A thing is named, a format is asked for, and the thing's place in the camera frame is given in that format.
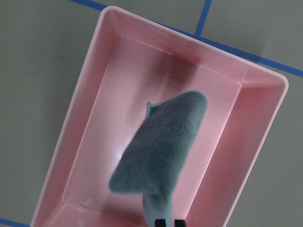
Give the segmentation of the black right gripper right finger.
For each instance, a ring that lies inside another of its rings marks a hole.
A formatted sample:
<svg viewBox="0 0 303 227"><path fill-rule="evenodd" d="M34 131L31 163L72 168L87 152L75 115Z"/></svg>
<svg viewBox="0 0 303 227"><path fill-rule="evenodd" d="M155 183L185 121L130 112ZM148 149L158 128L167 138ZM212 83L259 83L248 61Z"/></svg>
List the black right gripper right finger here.
<svg viewBox="0 0 303 227"><path fill-rule="evenodd" d="M183 219L175 219L174 227L186 227L186 222Z"/></svg>

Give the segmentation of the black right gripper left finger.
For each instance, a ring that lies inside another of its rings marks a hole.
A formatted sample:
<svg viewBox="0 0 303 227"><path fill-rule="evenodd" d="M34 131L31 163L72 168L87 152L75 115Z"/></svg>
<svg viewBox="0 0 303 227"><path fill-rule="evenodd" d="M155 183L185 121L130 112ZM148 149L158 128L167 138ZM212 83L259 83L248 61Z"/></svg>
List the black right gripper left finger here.
<svg viewBox="0 0 303 227"><path fill-rule="evenodd" d="M154 227L165 227L165 219L155 220Z"/></svg>

